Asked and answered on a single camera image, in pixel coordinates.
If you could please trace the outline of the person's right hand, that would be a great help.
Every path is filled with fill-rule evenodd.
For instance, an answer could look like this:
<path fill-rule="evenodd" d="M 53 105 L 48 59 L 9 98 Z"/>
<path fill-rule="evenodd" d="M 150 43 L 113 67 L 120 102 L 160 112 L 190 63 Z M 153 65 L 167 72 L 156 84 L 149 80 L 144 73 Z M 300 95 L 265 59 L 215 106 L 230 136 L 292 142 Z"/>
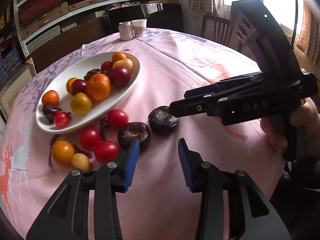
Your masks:
<path fill-rule="evenodd" d="M 304 128 L 304 155 L 319 158 L 319 113 L 311 98 L 301 101 L 301 106 L 290 116 L 290 124 Z M 262 118 L 260 120 L 260 127 L 266 134 L 275 152 L 281 153 L 287 148 L 285 135 L 276 132 L 276 127 L 269 118 Z"/>

